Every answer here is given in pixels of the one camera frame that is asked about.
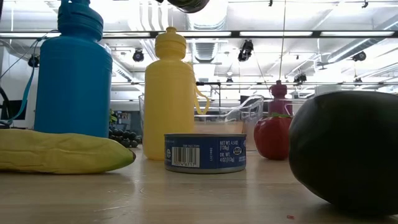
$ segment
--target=yellow water bottle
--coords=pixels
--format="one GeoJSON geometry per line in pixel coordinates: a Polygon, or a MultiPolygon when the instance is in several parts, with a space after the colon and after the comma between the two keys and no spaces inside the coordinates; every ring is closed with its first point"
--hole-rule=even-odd
{"type": "Polygon", "coordinates": [[[192,67],[182,62],[187,41],[169,27],[156,37],[160,60],[145,71],[144,154],[164,160],[164,134],[193,132],[195,92],[192,67]]]}

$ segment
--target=can label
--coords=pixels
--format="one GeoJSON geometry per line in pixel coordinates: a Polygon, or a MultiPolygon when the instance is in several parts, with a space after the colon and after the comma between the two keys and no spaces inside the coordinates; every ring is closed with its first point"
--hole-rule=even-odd
{"type": "Polygon", "coordinates": [[[165,164],[192,169],[220,169],[246,165],[244,137],[165,138],[165,164]]]}

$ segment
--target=tuna can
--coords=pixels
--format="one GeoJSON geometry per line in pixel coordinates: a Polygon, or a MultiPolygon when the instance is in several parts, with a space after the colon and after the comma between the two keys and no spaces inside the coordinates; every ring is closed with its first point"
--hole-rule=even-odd
{"type": "Polygon", "coordinates": [[[190,174],[244,170],[245,134],[165,134],[165,168],[190,174]]]}

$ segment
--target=table surface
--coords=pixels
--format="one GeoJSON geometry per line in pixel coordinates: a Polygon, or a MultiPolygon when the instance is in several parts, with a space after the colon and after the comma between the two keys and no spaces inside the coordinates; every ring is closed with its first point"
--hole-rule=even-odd
{"type": "Polygon", "coordinates": [[[0,223],[398,223],[336,211],[293,177],[287,161],[248,152],[246,170],[180,174],[137,160],[96,175],[0,173],[0,223]]]}

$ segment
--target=red bell pepper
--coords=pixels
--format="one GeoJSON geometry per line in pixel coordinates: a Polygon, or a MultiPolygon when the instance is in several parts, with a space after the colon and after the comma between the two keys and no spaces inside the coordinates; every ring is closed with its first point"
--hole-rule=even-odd
{"type": "Polygon", "coordinates": [[[289,156],[289,126],[292,118],[273,114],[259,120],[254,127],[254,141],[260,155],[271,160],[284,160],[289,156]]]}

